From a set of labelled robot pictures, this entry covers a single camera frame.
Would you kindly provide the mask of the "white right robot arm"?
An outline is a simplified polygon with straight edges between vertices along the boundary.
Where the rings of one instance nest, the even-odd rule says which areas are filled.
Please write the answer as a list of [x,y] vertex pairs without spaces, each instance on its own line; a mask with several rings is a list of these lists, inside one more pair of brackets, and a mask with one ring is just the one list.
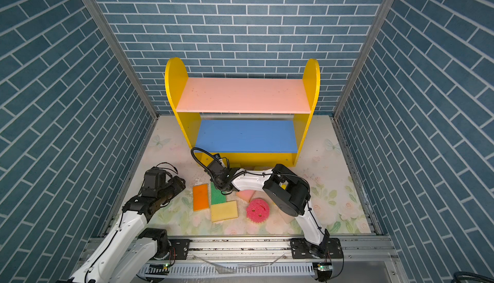
[[330,234],[313,212],[310,185],[286,166],[277,164],[266,171],[248,171],[225,167],[215,160],[205,171],[214,186],[224,193],[242,190],[266,193],[281,211],[295,218],[312,256],[325,259],[329,255]]

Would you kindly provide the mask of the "green sponge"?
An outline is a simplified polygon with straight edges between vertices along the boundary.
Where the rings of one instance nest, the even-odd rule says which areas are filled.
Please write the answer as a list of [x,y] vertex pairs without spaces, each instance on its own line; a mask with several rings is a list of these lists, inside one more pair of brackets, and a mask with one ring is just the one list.
[[221,190],[217,189],[214,184],[211,184],[210,187],[210,201],[211,205],[217,205],[226,203],[226,196],[222,193]]

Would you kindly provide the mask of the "orange sponge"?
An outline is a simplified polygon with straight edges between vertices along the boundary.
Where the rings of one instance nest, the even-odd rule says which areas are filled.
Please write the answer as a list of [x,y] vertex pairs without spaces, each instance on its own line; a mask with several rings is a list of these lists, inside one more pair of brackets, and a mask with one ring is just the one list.
[[193,197],[193,211],[203,211],[210,208],[209,205],[209,185],[201,184],[193,186],[192,188]]

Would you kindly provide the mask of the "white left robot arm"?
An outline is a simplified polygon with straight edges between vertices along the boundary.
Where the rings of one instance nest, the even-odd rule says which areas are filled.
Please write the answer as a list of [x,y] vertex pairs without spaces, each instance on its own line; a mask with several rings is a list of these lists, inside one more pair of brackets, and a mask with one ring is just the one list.
[[139,193],[125,203],[109,234],[65,282],[131,282],[151,259],[172,264],[176,250],[167,231],[147,224],[185,188],[175,167],[146,171]]

